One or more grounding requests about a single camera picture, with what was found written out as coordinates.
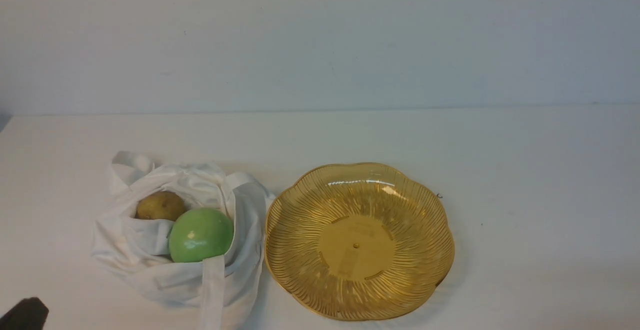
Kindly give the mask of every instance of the plate center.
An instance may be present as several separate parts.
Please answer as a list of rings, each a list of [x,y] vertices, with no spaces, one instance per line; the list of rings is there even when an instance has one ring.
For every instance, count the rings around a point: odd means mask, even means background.
[[[365,281],[391,266],[396,242],[381,221],[361,215],[339,218],[320,234],[318,252],[331,275]]]

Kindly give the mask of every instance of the black object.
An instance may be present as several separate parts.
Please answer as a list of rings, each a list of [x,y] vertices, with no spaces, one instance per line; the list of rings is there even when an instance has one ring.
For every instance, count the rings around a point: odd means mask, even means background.
[[[0,330],[42,330],[48,310],[39,298],[25,298],[0,318]]]

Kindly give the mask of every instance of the ribbed plate surface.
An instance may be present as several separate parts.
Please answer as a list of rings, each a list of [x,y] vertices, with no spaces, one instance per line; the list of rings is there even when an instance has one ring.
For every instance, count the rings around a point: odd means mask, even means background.
[[[393,318],[425,303],[450,270],[446,220],[438,197],[389,166],[322,166],[270,207],[265,260],[318,314]]]

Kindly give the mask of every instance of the amber fruit bowl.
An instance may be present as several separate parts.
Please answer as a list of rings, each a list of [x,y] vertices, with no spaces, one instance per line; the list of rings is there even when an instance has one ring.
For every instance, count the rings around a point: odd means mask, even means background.
[[[438,197],[384,164],[330,164],[271,205],[265,260],[308,309],[336,320],[383,320],[425,303],[453,264]]]

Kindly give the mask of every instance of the bag strap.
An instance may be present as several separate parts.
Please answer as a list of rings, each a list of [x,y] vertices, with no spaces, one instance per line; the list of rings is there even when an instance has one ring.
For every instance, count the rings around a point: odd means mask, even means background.
[[[153,160],[143,154],[118,151],[108,168],[109,190],[112,195],[131,192],[131,184],[145,177],[156,168]]]
[[[230,198],[234,189],[246,184],[258,185],[263,191],[265,203],[273,201],[274,194],[265,188],[256,178],[245,172],[228,175],[221,185],[224,201]],[[224,256],[211,257],[202,261],[202,298],[198,330],[220,330],[224,313],[225,261]]]
[[[202,260],[202,303],[198,330],[220,330],[225,307],[225,258]]]
[[[224,194],[224,198],[229,198],[231,196],[231,191],[237,189],[240,186],[244,186],[246,184],[255,184],[258,185],[260,189],[265,193],[264,197],[267,200],[274,200],[275,195],[269,191],[263,184],[261,184],[255,177],[249,175],[246,172],[234,172],[231,175],[227,175],[224,179],[224,184],[222,184],[222,193]]]

